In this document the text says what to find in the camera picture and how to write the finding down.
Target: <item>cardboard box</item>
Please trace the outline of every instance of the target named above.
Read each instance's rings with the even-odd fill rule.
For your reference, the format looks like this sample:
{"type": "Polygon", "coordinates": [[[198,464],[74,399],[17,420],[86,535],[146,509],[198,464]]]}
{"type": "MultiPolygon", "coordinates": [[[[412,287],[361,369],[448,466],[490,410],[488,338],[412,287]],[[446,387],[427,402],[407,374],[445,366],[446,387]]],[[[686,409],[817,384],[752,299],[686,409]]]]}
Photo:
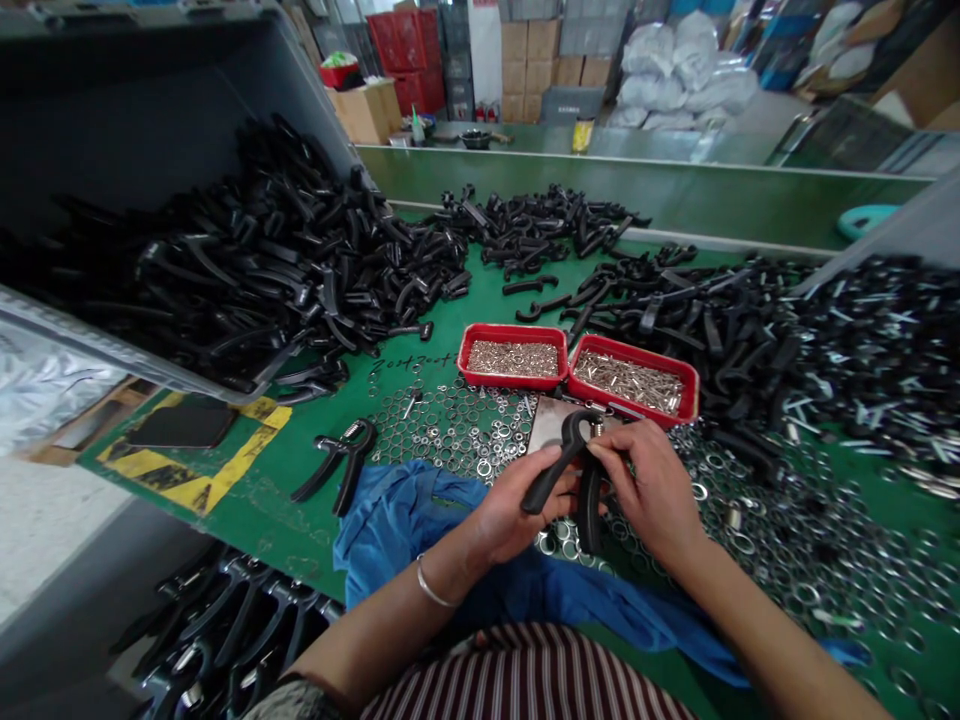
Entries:
{"type": "Polygon", "coordinates": [[[310,30],[310,23],[307,22],[307,16],[303,14],[303,9],[299,5],[285,5],[287,14],[293,21],[293,26],[297,29],[297,35],[300,36],[300,44],[303,45],[307,57],[313,63],[317,76],[320,75],[320,63],[323,62],[323,56],[320,54],[320,48],[317,47],[317,39],[310,30]]]}
{"type": "Polygon", "coordinates": [[[552,60],[560,54],[560,21],[531,20],[527,30],[527,60],[552,60]]]}
{"type": "Polygon", "coordinates": [[[580,87],[606,87],[613,58],[587,58],[583,63],[580,87]]]}
{"type": "Polygon", "coordinates": [[[883,0],[867,10],[860,22],[847,30],[843,43],[849,47],[886,37],[903,17],[906,0],[883,0]]]}
{"type": "Polygon", "coordinates": [[[583,72],[583,55],[571,55],[560,58],[557,65],[557,85],[576,87],[580,84],[580,75],[583,72]]]}
{"type": "Polygon", "coordinates": [[[500,48],[504,62],[527,59],[527,24],[501,23],[500,48]]]}
{"type": "Polygon", "coordinates": [[[523,95],[527,87],[527,63],[525,60],[503,61],[503,94],[523,95]]]}
{"type": "Polygon", "coordinates": [[[347,137],[358,145],[386,145],[402,118],[394,80],[337,92],[325,88],[347,137]]]}
{"type": "Polygon", "coordinates": [[[505,123],[523,122],[523,95],[504,95],[500,101],[500,115],[505,123]]]}
{"type": "Polygon", "coordinates": [[[960,8],[927,36],[871,98],[896,91],[920,130],[960,130],[960,8]]]}
{"type": "Polygon", "coordinates": [[[554,84],[559,64],[556,58],[553,60],[528,60],[527,86],[523,91],[524,94],[543,95],[547,88],[554,84]]]}
{"type": "Polygon", "coordinates": [[[540,122],[540,108],[543,107],[543,95],[523,96],[523,121],[528,125],[540,122]]]}

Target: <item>silver bracelet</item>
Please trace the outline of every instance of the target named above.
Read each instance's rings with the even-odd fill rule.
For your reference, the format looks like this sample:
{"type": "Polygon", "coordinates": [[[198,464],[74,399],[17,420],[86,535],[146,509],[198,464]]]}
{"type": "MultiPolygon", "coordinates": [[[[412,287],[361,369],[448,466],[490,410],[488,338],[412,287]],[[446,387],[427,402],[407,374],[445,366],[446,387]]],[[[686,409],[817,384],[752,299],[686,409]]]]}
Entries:
{"type": "Polygon", "coordinates": [[[427,585],[427,581],[423,579],[423,553],[417,555],[417,580],[420,581],[420,587],[423,588],[423,591],[427,594],[427,597],[433,600],[437,605],[443,605],[443,607],[450,608],[460,607],[460,603],[448,603],[433,590],[431,590],[429,585],[427,585]]]}

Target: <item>striped clothing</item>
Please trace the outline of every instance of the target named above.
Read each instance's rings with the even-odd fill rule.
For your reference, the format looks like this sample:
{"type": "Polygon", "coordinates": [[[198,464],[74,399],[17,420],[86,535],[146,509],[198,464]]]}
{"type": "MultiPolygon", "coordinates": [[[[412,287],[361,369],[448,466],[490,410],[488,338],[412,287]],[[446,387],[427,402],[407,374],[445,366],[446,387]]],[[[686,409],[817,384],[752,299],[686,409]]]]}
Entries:
{"type": "MultiPolygon", "coordinates": [[[[304,703],[305,680],[285,685],[250,720],[326,718],[332,707],[304,703]],[[287,691],[291,707],[279,695],[287,691]]],[[[446,655],[415,664],[363,712],[394,718],[516,720],[690,720],[693,714],[602,645],[562,625],[505,625],[477,633],[446,655]]]]}

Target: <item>blue rag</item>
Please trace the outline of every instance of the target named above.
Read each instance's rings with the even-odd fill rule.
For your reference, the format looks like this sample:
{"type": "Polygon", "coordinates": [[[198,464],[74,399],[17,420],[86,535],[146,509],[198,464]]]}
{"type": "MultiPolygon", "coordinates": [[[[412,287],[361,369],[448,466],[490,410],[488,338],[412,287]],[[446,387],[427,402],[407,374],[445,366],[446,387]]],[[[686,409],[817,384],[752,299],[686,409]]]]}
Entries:
{"type": "MultiPolygon", "coordinates": [[[[480,505],[486,486],[422,460],[367,467],[334,543],[334,568],[347,571],[347,608],[386,585],[480,505]]],[[[599,623],[639,650],[678,648],[735,687],[749,683],[706,614],[688,598],[636,587],[534,547],[495,567],[453,618],[475,630],[502,623],[599,623]]],[[[844,665],[862,665],[863,648],[842,640],[821,645],[844,665]]]]}

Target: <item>red crate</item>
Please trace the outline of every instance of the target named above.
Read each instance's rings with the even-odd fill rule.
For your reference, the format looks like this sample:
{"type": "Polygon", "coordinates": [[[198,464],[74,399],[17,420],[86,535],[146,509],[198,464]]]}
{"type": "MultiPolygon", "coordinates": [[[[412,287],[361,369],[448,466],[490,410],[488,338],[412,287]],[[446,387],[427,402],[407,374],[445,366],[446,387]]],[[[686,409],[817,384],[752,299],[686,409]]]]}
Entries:
{"type": "Polygon", "coordinates": [[[440,66],[436,8],[378,13],[368,16],[367,22],[383,69],[388,73],[440,66]]]}
{"type": "Polygon", "coordinates": [[[526,388],[528,390],[553,390],[567,374],[567,336],[558,328],[532,325],[490,325],[474,323],[463,331],[457,367],[471,385],[526,388]],[[557,374],[552,377],[522,377],[519,375],[494,375],[467,370],[470,351],[477,340],[502,343],[546,343],[557,348],[557,374]]]}
{"type": "Polygon", "coordinates": [[[581,400],[593,400],[604,405],[611,401],[619,403],[624,407],[636,410],[638,413],[645,415],[664,430],[669,430],[675,425],[692,423],[700,414],[700,376],[691,365],[687,365],[687,363],[680,362],[679,360],[674,360],[673,358],[668,358],[664,355],[652,353],[648,350],[641,350],[633,345],[627,345],[626,343],[619,343],[616,340],[600,337],[599,335],[584,335],[583,338],[581,338],[580,344],[577,345],[576,352],[573,354],[573,360],[570,362],[570,374],[567,377],[567,391],[581,400]],[[683,397],[680,400],[680,407],[677,410],[677,414],[667,415],[659,410],[654,410],[646,405],[622,398],[619,395],[608,393],[579,380],[577,376],[573,374],[573,371],[577,367],[580,353],[587,350],[603,353],[617,360],[624,360],[635,363],[636,365],[642,365],[643,367],[650,367],[655,370],[663,370],[665,372],[671,372],[674,375],[679,375],[680,379],[683,380],[684,387],[683,397]]]}
{"type": "Polygon", "coordinates": [[[396,80],[397,102],[402,115],[412,115],[411,106],[417,106],[417,114],[435,113],[447,104],[443,92],[443,69],[438,65],[415,73],[387,73],[396,80]]]}

